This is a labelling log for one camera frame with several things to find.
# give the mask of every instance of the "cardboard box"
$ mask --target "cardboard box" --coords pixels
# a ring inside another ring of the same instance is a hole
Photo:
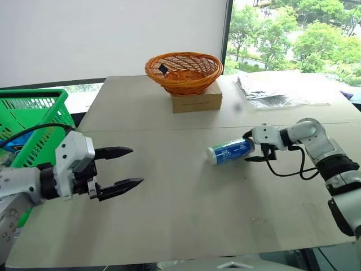
[[[194,96],[171,96],[173,113],[218,110],[222,104],[222,91],[214,81],[205,93]]]

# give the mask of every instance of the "white wall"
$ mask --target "white wall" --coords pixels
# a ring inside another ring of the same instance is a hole
[[[226,0],[0,0],[0,88],[143,75],[171,51],[221,57]]]

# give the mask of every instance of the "window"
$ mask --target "window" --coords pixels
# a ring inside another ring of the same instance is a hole
[[[70,114],[87,112],[103,83],[57,86],[53,89],[65,89],[68,98],[65,105]]]
[[[224,73],[299,69],[361,86],[360,21],[355,0],[234,0]]]

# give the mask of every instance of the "green plastic basket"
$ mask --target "green plastic basket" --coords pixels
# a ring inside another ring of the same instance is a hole
[[[63,89],[0,90],[0,139],[39,124],[63,123],[74,126],[65,107],[68,94]],[[64,139],[61,127],[35,130],[11,166],[35,167],[50,162],[55,165],[55,149]]]

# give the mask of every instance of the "black cable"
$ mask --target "black cable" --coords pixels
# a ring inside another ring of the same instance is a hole
[[[303,173],[305,172],[305,171],[303,170],[303,167],[305,166],[305,157],[306,157],[306,155],[305,155],[305,151],[303,150],[303,148],[301,148],[301,147],[298,147],[298,148],[299,148],[299,150],[300,150],[300,152],[301,152],[301,154],[302,154],[302,161],[301,161],[301,167],[300,167],[300,177],[301,177],[301,179],[303,179],[303,180],[305,180],[305,181],[308,181],[308,180],[313,179],[314,177],[316,177],[320,172],[317,171],[315,174],[313,174],[313,175],[310,176],[310,177],[305,177],[305,176],[303,176]]]
[[[295,146],[295,150],[300,150],[300,151],[301,151],[301,154],[302,154],[301,167],[300,167],[300,171],[299,171],[299,172],[294,172],[294,173],[291,173],[291,174],[278,174],[278,173],[276,173],[276,172],[273,170],[273,168],[272,168],[272,166],[271,166],[271,164],[270,164],[270,161],[269,161],[269,159],[268,159],[268,154],[264,154],[264,156],[265,156],[265,158],[266,158],[267,166],[268,166],[268,168],[270,169],[270,171],[271,171],[274,175],[276,175],[276,176],[278,176],[278,177],[290,177],[290,176],[294,176],[294,175],[298,175],[298,174],[300,175],[300,177],[301,177],[303,180],[310,180],[310,179],[316,177],[316,176],[319,174],[318,171],[317,171],[315,174],[313,174],[312,176],[310,176],[310,177],[305,177],[305,176],[303,176],[303,173],[308,172],[308,171],[314,171],[314,170],[316,170],[317,168],[303,169],[304,166],[305,166],[305,156],[306,156],[306,155],[305,155],[305,152],[304,152],[304,150],[303,150],[301,147],[299,147],[299,146]]]
[[[319,250],[319,252],[322,254],[322,256],[325,258],[325,260],[328,262],[328,264],[332,267],[333,271],[338,271],[336,267],[334,267],[334,265],[328,260],[328,258],[326,257],[326,255],[322,252],[322,250],[318,247],[317,248]]]
[[[29,133],[31,131],[37,130],[37,129],[41,129],[41,128],[45,128],[45,127],[62,127],[65,130],[65,133],[67,133],[67,131],[69,130],[74,130],[74,128],[72,126],[69,125],[65,125],[62,123],[47,123],[47,124],[40,124],[40,125],[36,125],[33,126],[31,128],[22,130],[21,132],[14,134],[12,137],[8,138],[7,140],[3,141],[0,143],[0,148],[5,147],[5,145],[7,145],[9,142],[17,139],[18,137],[21,137],[22,135]]]

